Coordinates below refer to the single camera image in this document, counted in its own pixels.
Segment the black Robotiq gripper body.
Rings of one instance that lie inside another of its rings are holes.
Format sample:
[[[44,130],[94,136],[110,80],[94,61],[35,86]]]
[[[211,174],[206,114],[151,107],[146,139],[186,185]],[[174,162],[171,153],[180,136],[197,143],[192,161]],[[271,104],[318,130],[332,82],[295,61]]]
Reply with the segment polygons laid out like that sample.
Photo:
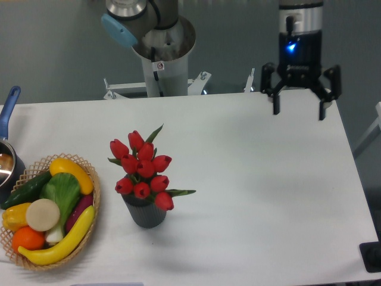
[[[277,73],[284,86],[311,88],[321,76],[322,31],[279,34]]]

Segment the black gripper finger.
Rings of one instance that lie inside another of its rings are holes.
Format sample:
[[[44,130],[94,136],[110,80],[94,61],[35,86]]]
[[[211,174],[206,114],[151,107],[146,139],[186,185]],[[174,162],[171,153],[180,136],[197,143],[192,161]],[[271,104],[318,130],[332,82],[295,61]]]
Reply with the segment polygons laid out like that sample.
[[[271,85],[272,75],[274,72],[280,76],[280,81],[275,85]],[[276,66],[274,63],[266,63],[261,69],[261,83],[260,91],[272,99],[273,114],[280,113],[280,91],[289,83],[289,73],[287,64],[279,64]]]
[[[320,78],[314,79],[310,90],[319,98],[318,119],[324,120],[326,109],[331,106],[341,96],[341,67],[334,65],[321,71],[321,75],[329,81],[329,88],[326,88],[320,81]]]

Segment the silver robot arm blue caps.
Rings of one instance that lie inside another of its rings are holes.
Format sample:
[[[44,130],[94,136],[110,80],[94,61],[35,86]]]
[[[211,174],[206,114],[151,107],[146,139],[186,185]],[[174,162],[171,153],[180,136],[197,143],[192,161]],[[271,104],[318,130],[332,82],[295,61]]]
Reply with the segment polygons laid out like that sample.
[[[140,57],[149,97],[200,94],[201,79],[188,82],[188,56],[196,34],[177,1],[107,1],[101,23],[119,45]],[[280,112],[280,91],[309,89],[320,101],[319,118],[342,93],[341,69],[321,66],[322,1],[279,2],[279,62],[261,69],[260,91]]]

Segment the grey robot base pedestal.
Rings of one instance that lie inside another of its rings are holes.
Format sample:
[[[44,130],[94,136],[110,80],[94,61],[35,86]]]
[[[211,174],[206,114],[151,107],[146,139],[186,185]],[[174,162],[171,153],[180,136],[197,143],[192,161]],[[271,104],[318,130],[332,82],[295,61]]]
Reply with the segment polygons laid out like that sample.
[[[152,29],[133,47],[142,62],[149,98],[188,94],[188,57],[196,42],[193,25],[179,16],[168,29]]]

